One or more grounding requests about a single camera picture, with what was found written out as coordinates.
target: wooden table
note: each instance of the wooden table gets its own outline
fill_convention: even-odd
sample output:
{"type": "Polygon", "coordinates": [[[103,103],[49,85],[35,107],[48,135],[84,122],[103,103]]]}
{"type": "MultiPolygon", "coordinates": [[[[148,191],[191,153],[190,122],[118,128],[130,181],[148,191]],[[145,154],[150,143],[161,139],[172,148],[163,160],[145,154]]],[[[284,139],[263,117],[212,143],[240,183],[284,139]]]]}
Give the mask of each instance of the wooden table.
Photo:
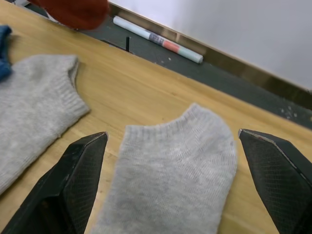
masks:
{"type": "Polygon", "coordinates": [[[0,196],[0,231],[37,180],[59,160],[71,142],[107,131],[110,138],[87,227],[89,232],[109,190],[125,125],[164,123],[180,116],[192,102],[197,102],[222,116],[237,140],[238,171],[219,233],[277,233],[254,188],[237,132],[247,128],[288,139],[311,160],[311,131],[2,0],[0,24],[8,24],[13,29],[9,48],[13,63],[36,54],[78,55],[81,61],[78,92],[92,109],[0,196]]]}

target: white marker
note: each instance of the white marker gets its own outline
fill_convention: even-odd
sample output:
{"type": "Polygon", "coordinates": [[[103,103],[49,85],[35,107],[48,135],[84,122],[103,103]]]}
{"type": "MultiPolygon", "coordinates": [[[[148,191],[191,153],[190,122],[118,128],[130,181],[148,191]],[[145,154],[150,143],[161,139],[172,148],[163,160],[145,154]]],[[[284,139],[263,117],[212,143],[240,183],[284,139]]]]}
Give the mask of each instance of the white marker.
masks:
{"type": "Polygon", "coordinates": [[[123,18],[120,18],[119,16],[115,16],[113,19],[114,24],[129,30],[130,32],[133,32],[147,40],[150,40],[168,50],[171,50],[189,60],[192,60],[196,63],[202,63],[203,62],[203,56],[192,51],[189,50],[179,44],[176,44],[170,40],[167,40],[163,37],[161,37],[160,35],[157,35],[155,33],[152,33],[140,26],[137,26],[134,23],[131,23],[123,18]]]}

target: gray sock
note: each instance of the gray sock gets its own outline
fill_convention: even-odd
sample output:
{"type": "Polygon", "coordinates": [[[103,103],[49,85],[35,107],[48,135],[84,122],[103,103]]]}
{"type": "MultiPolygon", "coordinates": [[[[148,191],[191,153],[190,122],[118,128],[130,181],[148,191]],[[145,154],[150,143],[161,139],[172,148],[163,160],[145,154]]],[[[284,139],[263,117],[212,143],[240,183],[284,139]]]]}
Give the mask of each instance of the gray sock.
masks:
{"type": "Polygon", "coordinates": [[[0,81],[0,194],[89,111],[74,87],[76,56],[38,55],[0,81]]]}
{"type": "Polygon", "coordinates": [[[93,234],[215,234],[236,172],[235,142],[193,104],[156,126],[127,126],[93,234]]]}

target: blue cloth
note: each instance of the blue cloth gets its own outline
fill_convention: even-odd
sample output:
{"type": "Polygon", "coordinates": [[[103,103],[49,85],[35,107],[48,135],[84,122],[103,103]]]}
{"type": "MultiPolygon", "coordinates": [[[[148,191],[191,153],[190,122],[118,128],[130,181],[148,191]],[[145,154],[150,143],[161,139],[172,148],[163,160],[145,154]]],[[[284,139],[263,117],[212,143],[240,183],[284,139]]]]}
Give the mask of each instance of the blue cloth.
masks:
{"type": "Polygon", "coordinates": [[[0,25],[0,80],[12,73],[8,59],[7,37],[12,32],[8,25],[0,25]]]}

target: red object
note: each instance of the red object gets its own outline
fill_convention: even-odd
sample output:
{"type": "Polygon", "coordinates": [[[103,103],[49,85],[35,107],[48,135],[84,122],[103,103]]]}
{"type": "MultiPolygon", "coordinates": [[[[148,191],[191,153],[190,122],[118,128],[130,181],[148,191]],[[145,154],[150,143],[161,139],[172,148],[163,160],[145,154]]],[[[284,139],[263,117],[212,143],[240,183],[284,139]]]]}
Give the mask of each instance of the red object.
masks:
{"type": "Polygon", "coordinates": [[[44,8],[60,23],[75,29],[100,26],[109,12],[107,0],[28,0],[44,8]]]}

